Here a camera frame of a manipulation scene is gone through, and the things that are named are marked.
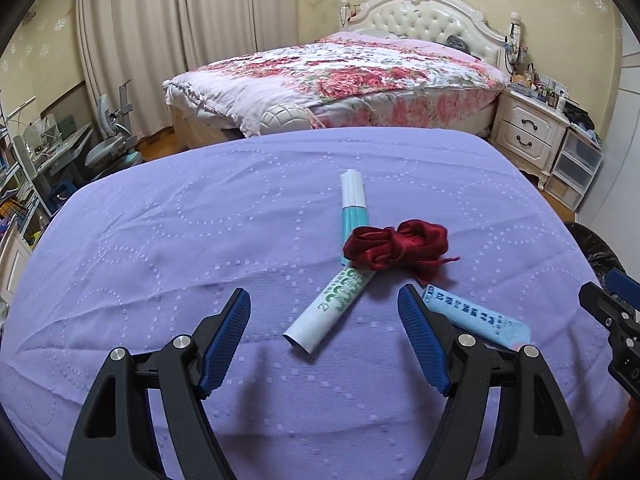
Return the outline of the beige curtain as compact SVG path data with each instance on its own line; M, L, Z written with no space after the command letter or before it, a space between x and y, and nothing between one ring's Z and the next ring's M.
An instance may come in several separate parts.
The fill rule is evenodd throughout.
M297 0L76 0L90 96L128 87L138 139L170 126L164 81L205 64L296 44Z

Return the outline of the white bed with headboard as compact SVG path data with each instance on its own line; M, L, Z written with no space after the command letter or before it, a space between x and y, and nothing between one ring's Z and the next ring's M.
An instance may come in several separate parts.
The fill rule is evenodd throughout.
M482 12L462 0L369 0L359 6L344 0L340 13L343 27L338 32L443 44L497 67L509 84L508 58L511 48L517 47L520 40L495 32ZM480 112L449 127L469 133L487 128L494 117L497 98ZM188 148L246 138L238 129L214 128L198 118L183 117L170 106L168 110L177 138Z

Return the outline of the purple table cloth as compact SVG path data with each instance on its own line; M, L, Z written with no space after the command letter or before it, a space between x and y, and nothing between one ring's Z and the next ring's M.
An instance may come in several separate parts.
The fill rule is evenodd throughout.
M284 332L341 269L341 174L362 174L378 228L444 226L443 289L525 322L588 456L625 391L608 334L578 302L593 272L513 165L467 133L326 129L212 145L77 191L29 259L1 343L1 404L53 478L116 347L156 351L232 292L252 312L206 413L241 479L408 479L445 401L397 312L403 273L378 274L312 356Z

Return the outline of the white nightstand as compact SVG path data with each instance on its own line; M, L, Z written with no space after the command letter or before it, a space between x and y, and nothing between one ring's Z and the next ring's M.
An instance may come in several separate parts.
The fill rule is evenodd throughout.
M509 88L500 93L489 141L543 191L569 126L554 108Z

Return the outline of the black lined trash bin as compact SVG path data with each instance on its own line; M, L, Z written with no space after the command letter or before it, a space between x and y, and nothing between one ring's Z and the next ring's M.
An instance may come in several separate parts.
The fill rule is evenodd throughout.
M574 237L580 251L587 259L600 284L605 287L606 276L613 270L626 273L620 259L608 243L597 233L578 222L565 222L564 226Z

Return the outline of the pink floral quilt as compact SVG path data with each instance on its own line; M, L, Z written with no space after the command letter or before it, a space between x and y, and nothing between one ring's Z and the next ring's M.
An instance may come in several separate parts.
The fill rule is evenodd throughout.
M315 129L445 128L488 107L507 84L497 67L443 44L336 32L216 61L163 89L183 117L250 138L266 133L270 110L286 106Z

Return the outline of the light blue paper packet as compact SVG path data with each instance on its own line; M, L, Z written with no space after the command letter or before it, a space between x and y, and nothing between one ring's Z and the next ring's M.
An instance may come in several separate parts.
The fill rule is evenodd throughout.
M426 286L422 299L431 311L445 315L455 326L495 346L518 351L532 342L530 329L525 323L473 304L434 285Z

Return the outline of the desk with clutter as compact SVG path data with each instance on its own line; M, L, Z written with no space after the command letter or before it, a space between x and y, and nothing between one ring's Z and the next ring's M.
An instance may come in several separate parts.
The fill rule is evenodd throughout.
M88 154L94 128L89 122L66 139L57 136L57 132L57 128L47 131L46 138L40 140L39 154L24 136L17 134L11 140L17 162L48 214L55 214L62 207L64 200L58 197L60 194L70 196L87 183L89 170L85 167L84 156Z

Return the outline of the plastic drawer unit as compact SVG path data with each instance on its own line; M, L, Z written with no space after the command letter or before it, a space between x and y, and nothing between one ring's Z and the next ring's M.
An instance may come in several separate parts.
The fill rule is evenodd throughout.
M603 160L597 140L577 126L565 130L544 190L571 212L578 211Z

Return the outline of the dark red satin ribbon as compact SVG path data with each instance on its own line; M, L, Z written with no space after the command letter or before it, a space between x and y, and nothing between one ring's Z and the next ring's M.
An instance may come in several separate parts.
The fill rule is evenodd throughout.
M448 231L444 226L412 219L401 222L397 228L358 226L346 240L343 255L358 268L406 272L426 286L442 266L460 260L447 257L448 250Z

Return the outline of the teal white tube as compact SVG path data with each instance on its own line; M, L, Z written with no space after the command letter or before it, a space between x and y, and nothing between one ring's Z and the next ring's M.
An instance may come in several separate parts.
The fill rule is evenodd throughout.
M346 244L354 229L369 225L369 211L362 175L355 169L341 174L342 235Z

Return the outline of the grey desk chair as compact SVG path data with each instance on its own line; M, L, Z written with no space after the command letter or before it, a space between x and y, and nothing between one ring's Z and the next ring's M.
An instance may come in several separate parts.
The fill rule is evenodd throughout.
M134 109L128 100L128 84L118 89L119 107L112 107L106 93L96 102L96 119L103 140L96 144L85 159L85 167L92 172L92 182L145 162L137 149L137 139L131 132L129 115Z

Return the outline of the bookshelf with books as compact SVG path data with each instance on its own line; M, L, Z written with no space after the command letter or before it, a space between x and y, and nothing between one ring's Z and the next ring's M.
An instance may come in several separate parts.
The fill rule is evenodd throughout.
M9 114L1 111L1 301L7 306L32 256L28 238L37 231L35 215L50 219L26 143L18 135L21 112L35 100L29 98Z

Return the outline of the white green paper tube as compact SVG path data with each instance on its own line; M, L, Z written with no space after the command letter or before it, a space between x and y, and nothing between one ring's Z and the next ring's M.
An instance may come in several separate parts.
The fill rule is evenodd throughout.
M313 354L374 276L375 271L344 266L284 332L285 340Z

